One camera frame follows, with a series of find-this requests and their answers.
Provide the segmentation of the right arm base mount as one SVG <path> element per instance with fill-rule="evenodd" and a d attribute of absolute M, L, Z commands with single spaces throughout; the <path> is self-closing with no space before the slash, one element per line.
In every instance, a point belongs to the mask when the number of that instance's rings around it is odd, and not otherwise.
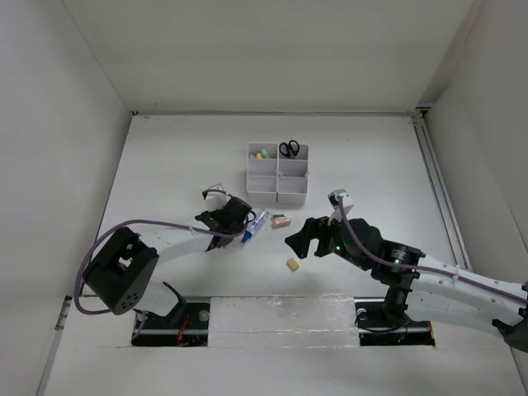
<path fill-rule="evenodd" d="M 431 323 L 412 321 L 406 314 L 408 293 L 390 286 L 385 297 L 355 298 L 356 319 L 361 347 L 434 347 Z"/>

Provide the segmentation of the black handled scissors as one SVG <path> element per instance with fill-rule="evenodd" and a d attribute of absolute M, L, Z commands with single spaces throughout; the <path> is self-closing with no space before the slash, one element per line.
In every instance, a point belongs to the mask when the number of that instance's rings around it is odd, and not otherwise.
<path fill-rule="evenodd" d="M 296 159 L 297 155 L 299 154 L 299 151 L 299 142 L 295 139 L 291 139 L 288 142 L 281 142 L 279 144 L 279 153 L 284 158 Z"/>

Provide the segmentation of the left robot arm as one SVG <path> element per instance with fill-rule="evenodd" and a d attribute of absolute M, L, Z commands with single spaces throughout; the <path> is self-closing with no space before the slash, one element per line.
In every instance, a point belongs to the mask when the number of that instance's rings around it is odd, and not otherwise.
<path fill-rule="evenodd" d="M 227 195 L 221 206 L 206 210 L 187 224 L 132 219 L 104 233 L 83 258 L 75 287 L 84 284 L 106 306 L 87 315 L 131 310 L 176 328 L 184 320 L 186 299 L 166 281 L 152 280 L 162 264 L 194 253 L 228 246 L 256 218 L 244 200 Z"/>

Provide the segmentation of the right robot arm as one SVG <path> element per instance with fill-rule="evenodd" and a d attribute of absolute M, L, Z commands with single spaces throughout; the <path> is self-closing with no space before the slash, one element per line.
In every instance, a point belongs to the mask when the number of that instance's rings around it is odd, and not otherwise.
<path fill-rule="evenodd" d="M 444 264 L 421 250 L 386 240 L 364 219 L 309 218 L 285 238 L 295 255 L 335 254 L 387 286 L 376 308 L 356 323 L 370 333 L 395 332 L 411 323 L 443 322 L 500 337 L 509 347 L 527 350 L 527 286 L 479 276 Z"/>

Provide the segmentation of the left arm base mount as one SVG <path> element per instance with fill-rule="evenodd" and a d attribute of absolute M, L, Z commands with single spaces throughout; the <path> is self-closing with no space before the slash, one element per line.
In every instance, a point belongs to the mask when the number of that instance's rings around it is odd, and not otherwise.
<path fill-rule="evenodd" d="M 206 347 L 210 303 L 207 297 L 182 296 L 167 282 L 151 283 L 136 311 L 134 347 Z"/>

